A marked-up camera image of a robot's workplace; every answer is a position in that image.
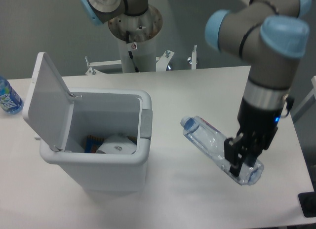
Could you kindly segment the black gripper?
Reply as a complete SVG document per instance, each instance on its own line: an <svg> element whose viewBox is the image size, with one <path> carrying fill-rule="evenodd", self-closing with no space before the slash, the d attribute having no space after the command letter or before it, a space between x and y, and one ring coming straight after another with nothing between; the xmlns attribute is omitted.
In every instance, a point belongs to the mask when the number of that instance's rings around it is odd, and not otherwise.
<svg viewBox="0 0 316 229"><path fill-rule="evenodd" d="M242 99L237 115L237 136L224 141L224 157L230 163L230 173L235 177L239 176L245 158L246 164L253 167L262 150L269 148L281 112L282 109L260 109Z"/></svg>

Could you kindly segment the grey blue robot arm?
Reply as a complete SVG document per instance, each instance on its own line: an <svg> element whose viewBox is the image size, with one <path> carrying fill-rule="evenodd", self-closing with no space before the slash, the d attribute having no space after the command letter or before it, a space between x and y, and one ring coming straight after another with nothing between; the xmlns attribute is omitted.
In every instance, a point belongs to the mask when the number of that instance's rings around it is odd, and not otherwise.
<svg viewBox="0 0 316 229"><path fill-rule="evenodd" d="M257 173L257 158L277 132L288 92L305 54L309 26L301 20L312 0L249 0L232 13L218 10L208 19L204 36L209 46L238 56L251 67L241 100L235 138L227 138L216 157L234 178Z"/></svg>

